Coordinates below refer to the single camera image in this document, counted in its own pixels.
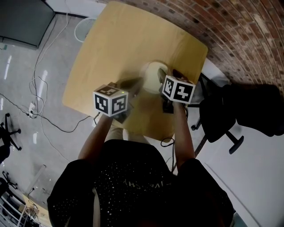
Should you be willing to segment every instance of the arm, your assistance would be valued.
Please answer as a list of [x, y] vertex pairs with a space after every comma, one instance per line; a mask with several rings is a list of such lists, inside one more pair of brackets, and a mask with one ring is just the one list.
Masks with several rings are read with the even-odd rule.
[[103, 114], [83, 145], [78, 159], [86, 160], [91, 164], [96, 162], [105, 142], [107, 133], [110, 130], [111, 123], [112, 118]]
[[192, 139], [187, 125], [185, 109], [181, 103], [173, 102], [175, 127], [175, 153], [177, 169], [188, 159], [195, 158]]

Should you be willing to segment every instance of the wire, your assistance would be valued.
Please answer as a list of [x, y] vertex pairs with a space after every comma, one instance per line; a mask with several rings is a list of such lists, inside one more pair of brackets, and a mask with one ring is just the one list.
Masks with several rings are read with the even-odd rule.
[[[36, 68], [37, 68], [37, 66], [39, 65], [39, 63], [43, 60], [43, 58], [44, 58], [44, 56], [45, 56], [45, 54], [46, 54], [46, 52], [47, 52], [47, 50], [50, 48], [50, 46], [55, 42], [55, 40], [58, 38], [58, 36], [64, 31], [64, 29], [68, 26], [68, 13], [66, 13], [66, 25], [65, 25], [65, 27], [58, 33], [58, 35], [54, 38], [54, 40], [49, 44], [49, 46], [45, 49], [45, 51], [44, 51], [44, 53], [43, 53], [43, 56], [41, 57], [41, 59], [38, 61], [38, 59], [39, 59], [39, 56], [40, 56], [40, 54], [41, 54], [41, 52], [40, 52], [40, 54], [39, 54], [39, 56], [38, 56], [38, 58], [37, 58], [37, 61], [36, 61], [36, 65], [35, 65], [35, 68], [34, 68], [34, 71], [33, 71], [33, 79], [35, 79], [35, 74], [36, 74]], [[35, 84], [33, 84], [34, 85], [34, 88], [35, 88], [35, 96], [36, 97], [38, 97], [38, 98], [40, 98], [39, 96], [37, 96], [37, 89], [36, 89], [36, 82], [35, 82]], [[37, 113], [39, 112], [39, 110], [38, 110], [38, 100], [36, 100], [36, 102], [37, 102]]]
[[[46, 100], [45, 100], [45, 101], [43, 101], [43, 99], [42, 99], [41, 97], [37, 96], [36, 94], [33, 94], [32, 90], [31, 90], [31, 86], [30, 86], [30, 85], [31, 85], [31, 83], [32, 83], [33, 81], [35, 81], [37, 78], [41, 79], [41, 81], [43, 81], [43, 82], [46, 84]], [[37, 77], [33, 78], [33, 79], [29, 82], [28, 87], [29, 87], [30, 92], [32, 93], [32, 95], [33, 95], [33, 96], [35, 96], [35, 97], [38, 97], [38, 98], [42, 101], [42, 103], [43, 103], [43, 105], [42, 105], [42, 108], [41, 108], [41, 111], [40, 111], [40, 112], [35, 112], [35, 111], [34, 111], [34, 113], [36, 113], [36, 114], [41, 114], [41, 113], [43, 112], [43, 108], [44, 108], [45, 103], [46, 103], [46, 101], [47, 101], [48, 83], [47, 83], [47, 82], [45, 82], [45, 81], [44, 81], [41, 77], [37, 76]]]
[[186, 119], [188, 119], [188, 109], [185, 105], [183, 107], [185, 108]]
[[48, 118], [44, 117], [43, 115], [36, 114], [36, 113], [34, 113], [33, 111], [31, 111], [31, 114], [42, 117], [43, 119], [47, 120], [47, 121], [48, 121], [49, 123], [51, 123], [54, 127], [58, 128], [60, 131], [62, 131], [62, 132], [64, 132], [64, 133], [72, 133], [72, 132], [74, 132], [74, 131], [76, 130], [76, 128], [78, 127], [78, 125], [79, 125], [80, 122], [82, 122], [82, 121], [84, 121], [84, 120], [86, 120], [87, 118], [90, 117], [90, 116], [88, 116], [88, 117], [86, 117], [86, 118], [80, 120], [80, 121], [77, 123], [76, 127], [75, 127], [73, 130], [71, 130], [71, 131], [65, 131], [65, 130], [59, 128], [57, 125], [53, 124]]
[[15, 107], [17, 107], [20, 111], [22, 111], [25, 115], [29, 116], [28, 112], [23, 111], [18, 105], [14, 104], [12, 101], [10, 101], [10, 99], [8, 99], [5, 95], [3, 95], [2, 93], [0, 93], [0, 95], [2, 95], [5, 99], [7, 99], [11, 104], [13, 104]]
[[97, 125], [96, 118], [99, 116], [100, 113], [101, 113], [101, 112], [98, 112], [98, 114], [94, 117], [95, 125]]
[[30, 193], [28, 193], [28, 199], [30, 199], [30, 198], [29, 198], [29, 195], [30, 195], [34, 190], [35, 190], [35, 188], [32, 188], [32, 190], [30, 191]]
[[[173, 140], [173, 142], [170, 143], [170, 144], [167, 144], [167, 145], [163, 145], [162, 143], [163, 143], [164, 140], [166, 140], [166, 139]], [[166, 137], [166, 138], [162, 139], [162, 141], [161, 141], [161, 146], [162, 146], [162, 147], [169, 147], [169, 146], [171, 146], [171, 145], [173, 146], [173, 149], [172, 149], [172, 156], [170, 157], [170, 158], [172, 158], [172, 173], [174, 172], [174, 170], [175, 170], [175, 168], [176, 168], [176, 166], [177, 166], [177, 163], [174, 164], [174, 143], [175, 143], [175, 140], [174, 140], [173, 138], [170, 138], [170, 137]]]
[[[38, 65], [38, 60], [39, 60], [39, 56], [41, 55], [41, 53], [43, 52], [43, 49], [47, 43], [47, 41], [49, 40], [49, 37], [50, 35], [52, 34], [53, 30], [54, 30], [54, 27], [55, 27], [55, 24], [56, 24], [56, 14], [54, 13], [54, 18], [55, 18], [55, 22], [53, 24], [53, 27], [52, 27], [52, 30], [50, 31], [49, 35], [48, 35], [48, 38], [46, 39], [44, 45], [43, 45], [43, 48], [41, 49], [39, 55], [37, 56], [37, 59], [36, 59], [36, 62], [35, 62], [35, 68], [34, 68], [34, 71], [33, 71], [33, 79], [35, 79], [36, 77], [36, 67]], [[36, 88], [36, 82], [34, 81], [34, 83], [32, 83], [34, 88], [35, 88], [35, 95], [37, 96], [37, 88]], [[36, 99], [36, 108], [37, 108], [37, 112], [39, 111], [39, 108], [38, 108], [39, 104], [38, 104], [38, 100]]]
[[[41, 127], [42, 127], [42, 129], [43, 129], [43, 122], [42, 122], [42, 118], [40, 119], [40, 123], [41, 123]], [[45, 135], [45, 137], [47, 138], [47, 140], [48, 140], [48, 142], [49, 142], [49, 144], [51, 145], [51, 147], [53, 147], [55, 150], [57, 150], [58, 151], [58, 153], [63, 157], [63, 158], [65, 158], [69, 163], [70, 163], [70, 161], [66, 158], [66, 157], [64, 157], [63, 156], [63, 154], [55, 147], [55, 146], [53, 146], [52, 144], [51, 144], [51, 142], [50, 142], [50, 140], [49, 140], [49, 138], [47, 137], [47, 135], [45, 134], [45, 132], [44, 132], [44, 129], [43, 129], [43, 134]]]

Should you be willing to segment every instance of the black object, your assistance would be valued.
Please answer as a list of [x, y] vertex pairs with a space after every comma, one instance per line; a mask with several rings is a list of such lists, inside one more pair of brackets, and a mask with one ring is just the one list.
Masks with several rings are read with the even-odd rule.
[[2, 163], [6, 158], [10, 155], [10, 146], [11, 144], [20, 151], [22, 148], [18, 147], [15, 142], [12, 140], [11, 135], [15, 133], [21, 133], [21, 130], [18, 129], [14, 132], [9, 132], [8, 130], [8, 121], [7, 118], [10, 116], [10, 114], [5, 114], [5, 128], [3, 127], [4, 123], [1, 123], [0, 125], [0, 138], [2, 138], [4, 145], [0, 147], [0, 163]]
[[45, 1], [0, 1], [0, 37], [39, 47], [55, 12]]
[[5, 175], [5, 171], [2, 171], [2, 174], [3, 174], [4, 178], [5, 178], [5, 180], [7, 181], [7, 185], [12, 186], [14, 189], [18, 189], [18, 188], [17, 188], [18, 184], [17, 184], [17, 183], [14, 184], [14, 183], [12, 183], [12, 182], [10, 181], [10, 179], [9, 179], [9, 173], [8, 173], [8, 172], [6, 172], [6, 175]]
[[[211, 95], [208, 94], [203, 79], [207, 81], [207, 85], [212, 92]], [[191, 126], [191, 129], [197, 130], [202, 124], [205, 136], [210, 143], [217, 141], [226, 134], [234, 143], [234, 146], [229, 150], [229, 153], [233, 154], [244, 141], [244, 137], [242, 136], [237, 140], [229, 132], [236, 123], [234, 108], [230, 100], [231, 94], [228, 88], [230, 85], [219, 87], [202, 73], [199, 77], [199, 81], [205, 99], [200, 104], [188, 105], [188, 107], [199, 107], [200, 113], [200, 119], [196, 125]]]
[[269, 137], [284, 134], [284, 105], [276, 86], [246, 89], [233, 86], [230, 99], [239, 125], [256, 129]]

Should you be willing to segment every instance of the white cable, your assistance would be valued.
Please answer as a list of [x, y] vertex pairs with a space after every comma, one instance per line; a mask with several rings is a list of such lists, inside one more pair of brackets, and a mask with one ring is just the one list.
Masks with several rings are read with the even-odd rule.
[[[41, 81], [46, 84], [46, 100], [45, 100], [45, 101], [44, 101], [41, 97], [35, 95], [35, 94], [32, 92], [32, 90], [31, 90], [31, 83], [32, 83], [34, 80], [36, 80], [37, 78], [41, 79]], [[37, 77], [33, 78], [33, 79], [29, 82], [28, 87], [29, 87], [29, 89], [30, 89], [30, 92], [31, 92], [32, 96], [35, 96], [36, 98], [39, 98], [39, 99], [41, 100], [41, 102], [43, 103], [40, 112], [36, 112], [36, 111], [33, 111], [33, 112], [36, 113], [36, 114], [42, 114], [43, 108], [44, 108], [45, 103], [46, 103], [46, 101], [47, 101], [47, 90], [48, 90], [48, 84], [47, 84], [47, 82], [44, 81], [41, 77], [37, 76]]]
[[[41, 59], [40, 59], [40, 60], [38, 61], [38, 63], [35, 65], [35, 68], [34, 68], [34, 71], [33, 71], [32, 74], [35, 74], [36, 68], [37, 68], [37, 66], [39, 65], [39, 63], [43, 60], [43, 58], [44, 58], [44, 56], [45, 56], [47, 50], [48, 50], [49, 47], [55, 42], [55, 40], [58, 38], [58, 36], [64, 31], [64, 29], [65, 29], [67, 26], [68, 26], [68, 13], [66, 13], [66, 25], [65, 25], [65, 27], [58, 33], [58, 35], [54, 38], [54, 40], [53, 40], [53, 41], [48, 45], [48, 47], [45, 49], [45, 51], [44, 51], [44, 53], [43, 53]], [[31, 84], [31, 82], [33, 82], [34, 80], [35, 80], [35, 78], [33, 78], [33, 79], [29, 82], [29, 89], [30, 89], [30, 92], [31, 92], [31, 94], [32, 94], [33, 96], [35, 96], [35, 98], [39, 98], [39, 99], [42, 101], [43, 105], [42, 105], [42, 108], [41, 108], [40, 112], [35, 112], [35, 111], [33, 111], [33, 112], [36, 113], [36, 114], [42, 114], [44, 105], [45, 105], [45, 103], [46, 103], [46, 101], [47, 101], [47, 95], [46, 95], [46, 100], [44, 101], [41, 97], [35, 95], [35, 94], [32, 92], [31, 87], [30, 87], [30, 84]]]
[[[42, 123], [41, 119], [42, 119], [42, 118], [40, 118], [40, 123], [41, 123], [41, 127], [42, 127], [42, 129], [43, 129], [43, 123]], [[44, 132], [44, 129], [43, 129], [43, 134], [44, 134], [45, 137], [47, 138], [47, 140], [48, 140], [49, 144], [51, 145], [51, 147], [53, 147], [55, 150], [57, 150], [57, 151], [59, 152], [59, 154], [60, 154], [63, 158], [65, 158], [68, 162], [70, 162], [66, 157], [64, 157], [64, 156], [62, 155], [62, 153], [61, 153], [55, 146], [53, 146], [53, 145], [51, 144], [49, 138], [47, 137], [47, 135], [46, 135], [45, 132]]]
[[68, 26], [68, 13], [66, 13], [66, 25], [65, 27], [60, 31], [60, 33], [58, 33], [58, 35], [55, 37], [55, 39], [49, 44], [49, 46], [45, 49], [44, 53], [43, 53], [43, 56], [41, 58], [41, 60], [38, 61], [38, 63], [36, 64], [35, 66], [35, 69], [33, 71], [33, 73], [36, 71], [36, 68], [37, 66], [39, 65], [39, 63], [43, 60], [45, 54], [46, 54], [46, 51], [49, 49], [49, 47], [54, 43], [54, 41], [57, 39], [57, 37], [63, 32], [63, 30]]

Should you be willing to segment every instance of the brick wall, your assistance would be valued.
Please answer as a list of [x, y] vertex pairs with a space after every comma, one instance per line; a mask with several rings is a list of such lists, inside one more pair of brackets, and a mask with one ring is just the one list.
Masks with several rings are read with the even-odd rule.
[[156, 14], [202, 41], [232, 81], [284, 86], [282, 0], [120, 0]]

